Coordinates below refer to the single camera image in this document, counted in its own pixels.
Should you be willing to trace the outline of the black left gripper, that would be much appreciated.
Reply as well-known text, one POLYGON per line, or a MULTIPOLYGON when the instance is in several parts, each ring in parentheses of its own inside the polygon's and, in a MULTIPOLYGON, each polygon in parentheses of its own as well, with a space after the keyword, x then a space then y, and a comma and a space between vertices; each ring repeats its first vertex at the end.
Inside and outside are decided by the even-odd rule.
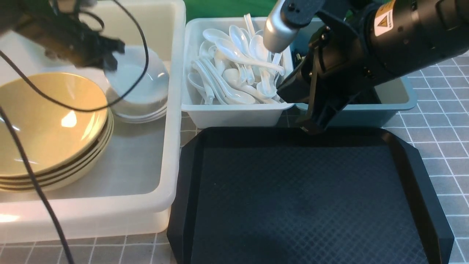
POLYGON ((103 36, 66 13, 25 13, 15 25, 15 32, 75 67, 115 71, 118 63, 114 54, 125 53, 122 40, 103 36))

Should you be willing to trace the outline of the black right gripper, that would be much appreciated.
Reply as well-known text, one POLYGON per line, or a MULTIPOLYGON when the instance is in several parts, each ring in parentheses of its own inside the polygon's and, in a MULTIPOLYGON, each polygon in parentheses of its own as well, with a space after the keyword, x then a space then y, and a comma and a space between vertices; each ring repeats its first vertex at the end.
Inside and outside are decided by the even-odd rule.
POLYGON ((359 94, 377 85, 377 74, 365 32, 347 37, 320 28, 308 47, 306 57, 280 85, 278 95, 288 103, 308 104, 298 124, 305 132, 318 134, 359 94))

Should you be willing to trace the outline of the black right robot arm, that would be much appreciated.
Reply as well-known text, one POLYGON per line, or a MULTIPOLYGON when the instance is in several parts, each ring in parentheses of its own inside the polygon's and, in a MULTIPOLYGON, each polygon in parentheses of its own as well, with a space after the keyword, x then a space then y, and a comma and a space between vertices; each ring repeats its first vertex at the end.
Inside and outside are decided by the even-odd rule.
POLYGON ((467 0, 279 0, 265 22, 263 44, 281 52, 318 17, 300 65, 282 82, 287 103, 307 103, 300 128, 323 132, 369 88, 468 50, 467 0))

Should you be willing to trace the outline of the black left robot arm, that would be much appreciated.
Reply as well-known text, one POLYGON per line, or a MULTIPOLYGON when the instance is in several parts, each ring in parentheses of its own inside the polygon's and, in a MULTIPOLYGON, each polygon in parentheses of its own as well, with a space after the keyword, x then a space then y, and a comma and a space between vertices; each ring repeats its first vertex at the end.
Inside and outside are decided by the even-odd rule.
POLYGON ((47 56, 66 60, 75 67, 116 71, 114 52, 123 54, 122 40, 101 35, 79 19, 90 15, 101 26, 104 22, 89 9, 95 0, 2 0, 1 34, 14 31, 42 46, 47 56))

